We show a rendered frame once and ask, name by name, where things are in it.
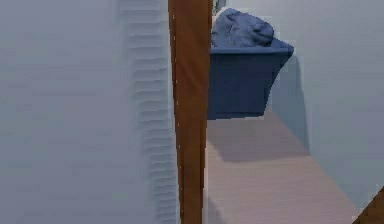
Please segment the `blue laundry basket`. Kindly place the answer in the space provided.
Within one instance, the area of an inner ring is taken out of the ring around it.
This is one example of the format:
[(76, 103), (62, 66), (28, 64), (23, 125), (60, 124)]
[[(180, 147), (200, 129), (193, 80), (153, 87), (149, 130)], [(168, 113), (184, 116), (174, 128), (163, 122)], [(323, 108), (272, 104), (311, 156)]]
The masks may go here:
[(278, 39), (262, 47), (212, 47), (207, 119), (263, 116), (272, 86), (294, 47)]

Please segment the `blue crumpled cloth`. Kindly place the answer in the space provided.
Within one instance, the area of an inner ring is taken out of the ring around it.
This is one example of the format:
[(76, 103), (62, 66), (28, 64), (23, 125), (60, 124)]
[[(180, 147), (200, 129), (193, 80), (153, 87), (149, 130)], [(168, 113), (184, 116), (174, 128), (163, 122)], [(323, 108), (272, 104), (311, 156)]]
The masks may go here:
[(211, 43), (213, 47), (270, 46), (274, 39), (274, 28), (266, 21), (251, 14), (225, 8), (213, 22)]

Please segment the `brown wooden door frame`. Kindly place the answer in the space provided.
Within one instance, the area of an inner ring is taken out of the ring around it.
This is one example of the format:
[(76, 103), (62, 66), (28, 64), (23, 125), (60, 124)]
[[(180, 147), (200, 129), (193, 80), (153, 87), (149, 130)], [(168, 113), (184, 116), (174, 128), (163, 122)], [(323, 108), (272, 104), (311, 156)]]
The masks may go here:
[(168, 0), (181, 224), (203, 224), (212, 0)]

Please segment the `brown wooden furniture corner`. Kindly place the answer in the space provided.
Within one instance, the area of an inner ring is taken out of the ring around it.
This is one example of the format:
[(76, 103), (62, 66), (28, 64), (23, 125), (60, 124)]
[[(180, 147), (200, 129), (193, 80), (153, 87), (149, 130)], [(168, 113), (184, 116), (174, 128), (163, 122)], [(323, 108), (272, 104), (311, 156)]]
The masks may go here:
[(382, 187), (352, 224), (384, 224), (384, 187)]

